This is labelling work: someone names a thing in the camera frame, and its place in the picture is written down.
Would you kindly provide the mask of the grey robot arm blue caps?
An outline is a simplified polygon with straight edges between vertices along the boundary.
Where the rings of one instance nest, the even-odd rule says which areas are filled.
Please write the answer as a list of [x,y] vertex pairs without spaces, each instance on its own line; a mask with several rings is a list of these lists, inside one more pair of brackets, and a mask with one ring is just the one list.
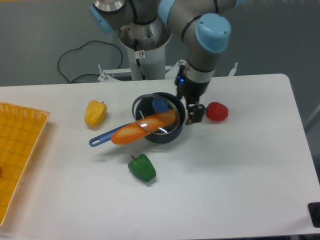
[[186,123],[191,125],[203,118],[205,107],[200,96],[231,36],[231,25],[222,13],[239,4],[238,0],[95,0],[89,10],[104,33],[117,32],[130,53],[131,75],[135,79],[165,76],[163,55],[156,55],[154,64],[143,63],[143,59],[163,48],[171,35],[188,47],[175,85],[177,97],[186,101]]

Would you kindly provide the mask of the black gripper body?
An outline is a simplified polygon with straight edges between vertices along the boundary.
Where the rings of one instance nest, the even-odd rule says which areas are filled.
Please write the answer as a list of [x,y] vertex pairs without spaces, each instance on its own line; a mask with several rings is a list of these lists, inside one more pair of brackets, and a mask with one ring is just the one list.
[[197,105],[200,102],[200,96],[206,91],[210,81],[210,71],[202,72],[189,64],[181,65],[174,81],[176,96],[178,99],[184,97],[187,106]]

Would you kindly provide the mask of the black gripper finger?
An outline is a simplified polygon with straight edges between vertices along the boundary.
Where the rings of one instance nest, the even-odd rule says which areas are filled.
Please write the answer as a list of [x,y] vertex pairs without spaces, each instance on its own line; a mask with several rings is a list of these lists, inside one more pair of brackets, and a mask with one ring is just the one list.
[[203,104],[196,102],[195,103],[195,122],[196,123],[200,123],[202,121],[202,118],[205,112],[206,112],[206,107]]
[[187,110],[187,119],[185,121],[186,125],[192,125],[194,123],[194,119],[195,119],[195,104],[188,104],[186,106],[186,110]]

